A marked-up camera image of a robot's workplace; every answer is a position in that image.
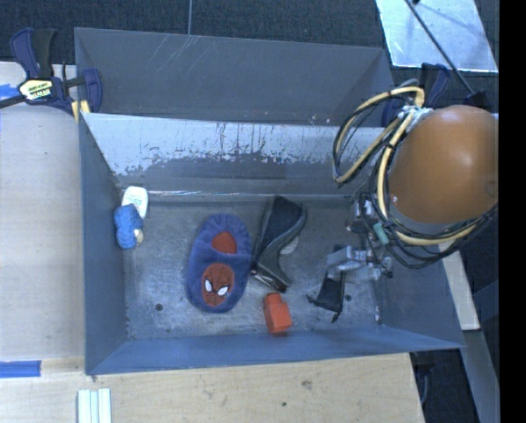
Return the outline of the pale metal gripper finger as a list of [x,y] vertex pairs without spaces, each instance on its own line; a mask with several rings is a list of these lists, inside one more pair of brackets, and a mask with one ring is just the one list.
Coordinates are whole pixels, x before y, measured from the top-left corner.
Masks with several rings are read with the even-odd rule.
[[357,261],[338,263],[327,267],[326,277],[334,281],[358,281],[365,265]]
[[331,253],[332,262],[365,262],[367,260],[367,251],[353,246],[336,246]]

